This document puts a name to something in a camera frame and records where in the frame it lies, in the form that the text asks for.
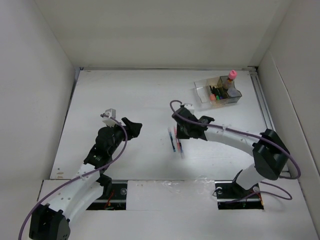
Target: purple wire loop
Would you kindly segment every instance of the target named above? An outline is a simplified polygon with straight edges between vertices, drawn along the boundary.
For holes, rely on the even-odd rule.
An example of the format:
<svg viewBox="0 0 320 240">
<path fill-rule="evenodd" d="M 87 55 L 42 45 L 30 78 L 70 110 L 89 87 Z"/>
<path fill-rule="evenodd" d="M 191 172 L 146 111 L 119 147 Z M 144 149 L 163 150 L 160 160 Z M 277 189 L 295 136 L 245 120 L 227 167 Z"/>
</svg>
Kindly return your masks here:
<svg viewBox="0 0 320 240">
<path fill-rule="evenodd" d="M 93 174 L 93 173 L 95 173 L 95 172 L 98 172 L 98 171 L 100 171 L 100 170 L 103 170 L 104 168 L 109 167 L 112 163 L 114 163 L 116 160 L 118 160 L 118 159 L 120 158 L 120 156 L 121 156 L 122 153 L 125 151 L 126 146 L 127 146 L 128 134 L 127 134 L 126 129 L 122 126 L 122 124 L 121 124 L 119 121 L 117 121 L 115 118 L 111 117 L 111 116 L 109 117 L 109 116 L 106 116 L 106 115 L 102 114 L 101 117 L 108 117 L 108 118 L 112 119 L 113 121 L 115 121 L 115 122 L 122 128 L 122 130 L 123 130 L 123 132 L 124 132 L 124 136 L 125 136 L 124 145 L 123 145 L 123 148 L 122 148 L 121 152 L 118 154 L 118 156 L 116 156 L 111 162 L 107 163 L 106 165 L 104 165 L 104 166 L 102 166 L 102 167 L 99 167 L 99 168 L 97 168 L 97 169 L 95 169 L 95 170 L 92 170 L 92 171 L 89 171 L 89 172 L 83 174 L 82 177 L 88 176 L 88 175 L 90 175 L 90 174 Z M 68 184 L 70 184 L 70 183 L 73 183 L 73 182 L 79 180 L 80 178 L 81 178 L 80 176 L 77 176 L 77 177 L 75 177 L 75 178 L 73 178 L 73 179 L 65 182 L 64 184 L 58 186 L 56 189 L 54 189 L 53 191 L 51 191 L 50 193 L 48 193 L 48 194 L 47 194 L 45 197 L 43 197 L 41 200 L 39 200 L 39 201 L 36 203 L 36 205 L 31 209 L 31 211 L 28 213 L 28 215 L 26 216 L 25 220 L 23 221 L 22 226 L 21 226 L 21 229 L 20 229 L 20 232 L 19 232 L 18 240 L 22 240 L 22 234 L 23 234 L 23 232 L 24 232 L 24 229 L 25 229 L 25 227 L 26 227 L 26 224 L 27 224 L 29 218 L 31 217 L 32 213 L 37 209 L 37 207 L 38 207 L 41 203 L 43 203 L 48 197 L 50 197 L 51 195 L 53 195 L 54 193 L 56 193 L 58 190 L 62 189 L 63 187 L 65 187 L 66 185 L 68 185 Z"/>
<path fill-rule="evenodd" d="M 229 132 L 232 132 L 232 133 L 235 133 L 235 134 L 240 134 L 240 135 L 245 135 L 245 136 L 248 136 L 248 137 L 252 137 L 252 138 L 256 138 L 256 139 L 259 139 L 259 140 L 262 140 L 270 145 L 272 145 L 273 147 L 277 148 L 278 150 L 280 150 L 281 152 L 283 152 L 290 160 L 291 162 L 293 163 L 293 165 L 295 166 L 296 168 L 296 171 L 297 171 L 297 176 L 295 177 L 288 177 L 288 176 L 280 176 L 280 178 L 282 179 L 290 179 L 290 180 L 295 180 L 295 179 L 298 179 L 300 178 L 301 176 L 301 170 L 297 164 L 297 162 L 294 160 L 294 158 L 286 151 L 284 150 L 282 147 L 280 147 L 278 144 L 262 137 L 262 136 L 258 136 L 258 135 L 255 135 L 255 134 L 252 134 L 252 133 L 248 133 L 248 132 L 244 132 L 244 131 L 239 131 L 239 130 L 234 130 L 232 128 L 229 128 L 229 127 L 224 127 L 224 126 L 220 126 L 220 125 L 216 125 L 216 124 L 207 124 L 207 123 L 201 123 L 201 122 L 196 122 L 196 121 L 191 121 L 179 114 L 177 114 L 177 111 L 174 109 L 174 107 L 172 106 L 173 103 L 179 103 L 180 105 L 182 105 L 182 101 L 179 101 L 179 100 L 172 100 L 170 102 L 170 108 L 171 110 L 173 111 L 173 114 L 174 115 L 177 115 L 180 119 L 186 121 L 187 123 L 191 123 L 191 124 L 195 124 L 195 125 L 199 125 L 199 126 L 204 126 L 204 127 L 211 127 L 211 128 L 217 128 L 217 129 L 222 129 L 222 130 L 226 130 L 226 131 L 229 131 Z M 278 197 L 278 198 L 281 198 L 281 199 L 284 199 L 284 200 L 292 200 L 292 195 L 286 191 L 285 189 L 283 189 L 282 187 L 279 187 L 277 185 L 274 185 L 274 184 L 271 184 L 271 183 L 268 183 L 268 182 L 265 182 L 265 181 L 261 181 L 260 183 L 262 184 L 266 184 L 266 185 L 269 185 L 269 186 L 272 186 L 272 187 L 275 187 L 277 189 L 280 189 L 282 190 L 283 192 L 285 192 L 289 197 L 285 197 L 285 196 L 280 196 L 280 195 L 277 195 L 277 194 L 274 194 L 272 192 L 268 192 L 268 191 L 257 191 L 257 192 L 253 192 L 243 198 L 240 198 L 240 199 L 235 199 L 235 200 L 232 200 L 232 201 L 227 201 L 226 203 L 236 203 L 236 202 L 239 202 L 241 200 L 244 200 L 244 199 L 247 199 L 247 198 L 250 198 L 251 196 L 253 195 L 256 195 L 256 194 L 269 194 L 269 195 L 272 195 L 272 196 L 275 196 L 275 197 Z"/>
</svg>

